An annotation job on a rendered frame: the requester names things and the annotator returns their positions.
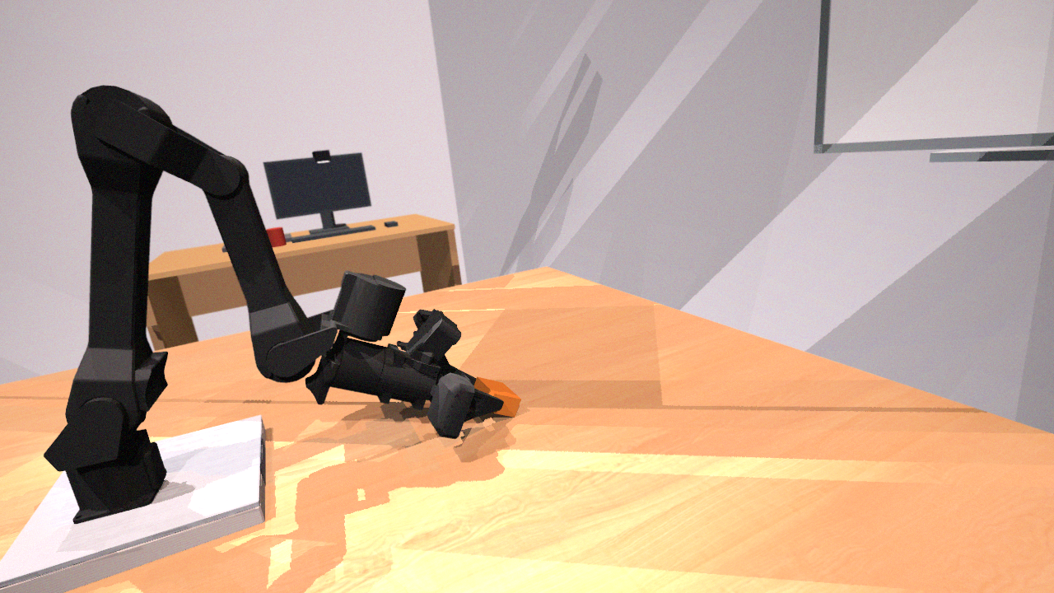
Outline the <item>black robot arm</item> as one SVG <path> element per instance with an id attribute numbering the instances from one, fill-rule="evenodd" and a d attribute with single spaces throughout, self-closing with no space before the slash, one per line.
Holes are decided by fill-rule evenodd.
<path id="1" fill-rule="evenodd" d="M 79 509 L 74 523 L 151 505 L 168 473 L 157 442 L 137 429 L 168 386 L 168 352 L 153 352 L 147 340 L 153 194 L 163 171 L 206 194 L 247 301 L 259 374 L 292 383 L 321 357 L 305 379 L 319 406 L 330 387 L 373 393 L 385 350 L 367 342 L 390 335 L 405 286 L 345 271 L 333 309 L 306 318 L 285 284 L 240 159 L 117 86 L 78 95 L 71 121 L 91 185 L 89 345 L 72 380 L 69 424 L 43 458 L 65 470 Z"/>

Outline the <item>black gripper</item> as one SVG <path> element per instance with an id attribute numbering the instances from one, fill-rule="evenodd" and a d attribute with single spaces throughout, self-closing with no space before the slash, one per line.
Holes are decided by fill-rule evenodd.
<path id="1" fill-rule="evenodd" d="M 474 388 L 477 378 L 452 367 L 445 354 L 438 362 L 431 362 L 440 365 L 438 375 L 427 376 L 405 363 L 398 345 L 388 343 L 384 350 L 379 384 L 371 395 L 377 395 L 380 403 L 401 400 L 418 410 L 429 400 L 427 418 L 440 437 L 456 439 L 464 422 L 503 408 L 503 400 Z"/>

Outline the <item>orange block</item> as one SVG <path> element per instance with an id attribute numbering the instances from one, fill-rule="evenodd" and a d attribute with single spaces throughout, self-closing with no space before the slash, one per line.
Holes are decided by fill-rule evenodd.
<path id="1" fill-rule="evenodd" d="M 494 395 L 494 397 L 497 397 L 497 399 L 503 400 L 504 402 L 503 408 L 492 413 L 505 414 L 505 416 L 513 418 L 515 417 L 518 408 L 520 406 L 520 401 L 522 401 L 522 399 L 519 397 L 519 395 L 513 393 L 511 388 L 508 388 L 507 386 L 503 384 L 503 382 L 491 381 L 489 379 L 481 378 L 481 376 L 477 376 L 477 380 L 474 383 L 474 388 L 477 388 L 477 390 L 482 391 L 483 393 Z"/>

